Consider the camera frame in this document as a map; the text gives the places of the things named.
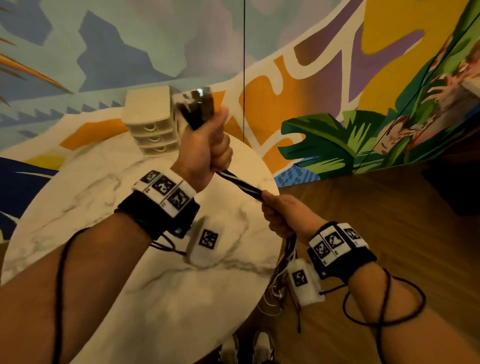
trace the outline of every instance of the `white marble tabletop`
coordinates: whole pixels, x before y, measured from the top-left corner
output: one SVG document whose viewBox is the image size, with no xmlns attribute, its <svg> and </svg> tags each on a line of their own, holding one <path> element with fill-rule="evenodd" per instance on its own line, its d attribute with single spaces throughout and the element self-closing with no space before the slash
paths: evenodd
<svg viewBox="0 0 480 364">
<path fill-rule="evenodd" d="M 263 161 L 231 138 L 230 171 L 278 193 Z M 149 170 L 169 168 L 176 154 L 144 157 L 128 133 L 78 152 L 40 191 L 20 219 L 5 256 L 5 284 L 79 229 L 110 215 Z M 280 252 L 281 239 L 268 229 L 261 205 L 238 187 L 214 176 L 195 197 L 196 220 L 222 214 L 230 219 L 209 267 L 152 247 L 140 260 L 112 309 L 74 364 L 191 364 L 234 332 L 261 299 Z M 186 239 L 174 239 L 177 248 Z"/>
</svg>

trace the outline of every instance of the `white drawer organizer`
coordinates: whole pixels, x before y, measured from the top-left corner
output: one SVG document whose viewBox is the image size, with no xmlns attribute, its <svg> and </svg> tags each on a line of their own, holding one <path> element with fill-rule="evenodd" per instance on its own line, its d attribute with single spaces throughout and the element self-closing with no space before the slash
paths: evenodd
<svg viewBox="0 0 480 364">
<path fill-rule="evenodd" d="M 170 87 L 129 90 L 122 121 L 143 154 L 158 157 L 178 150 L 177 121 Z"/>
</svg>

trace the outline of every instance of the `shoe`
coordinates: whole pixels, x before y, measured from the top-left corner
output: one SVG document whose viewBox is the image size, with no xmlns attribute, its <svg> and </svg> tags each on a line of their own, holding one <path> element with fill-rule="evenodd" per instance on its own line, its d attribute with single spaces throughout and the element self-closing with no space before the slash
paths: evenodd
<svg viewBox="0 0 480 364">
<path fill-rule="evenodd" d="M 222 364 L 238 364 L 239 341 L 237 335 L 233 334 L 223 344 L 220 350 L 219 363 Z"/>
<path fill-rule="evenodd" d="M 253 364 L 262 364 L 275 360 L 275 348 L 271 335 L 257 331 L 253 339 Z"/>
</svg>

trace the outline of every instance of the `painted wall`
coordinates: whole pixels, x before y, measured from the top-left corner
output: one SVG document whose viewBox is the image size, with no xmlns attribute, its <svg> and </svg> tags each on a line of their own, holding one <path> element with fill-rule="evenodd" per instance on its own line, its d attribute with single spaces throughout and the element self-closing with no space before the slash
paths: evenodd
<svg viewBox="0 0 480 364">
<path fill-rule="evenodd" d="M 244 27 L 237 0 L 0 0 L 3 237 L 63 163 L 125 131 L 133 87 L 211 85 L 279 186 L 434 157 L 473 128 L 458 85 L 479 8 L 246 0 Z"/>
</svg>

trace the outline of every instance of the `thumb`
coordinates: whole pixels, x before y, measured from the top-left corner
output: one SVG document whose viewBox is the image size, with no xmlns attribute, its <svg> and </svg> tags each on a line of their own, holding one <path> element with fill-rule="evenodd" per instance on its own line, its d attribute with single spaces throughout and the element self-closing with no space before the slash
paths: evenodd
<svg viewBox="0 0 480 364">
<path fill-rule="evenodd" d="M 223 125 L 225 124 L 227 117 L 228 109 L 220 108 L 220 110 L 216 112 L 212 118 L 203 124 L 198 130 L 210 137 L 219 131 L 223 131 Z"/>
<path fill-rule="evenodd" d="M 274 208 L 279 214 L 284 215 L 287 212 L 287 204 L 281 196 L 275 196 L 267 190 L 264 190 L 262 191 L 262 198 L 267 205 Z"/>
</svg>

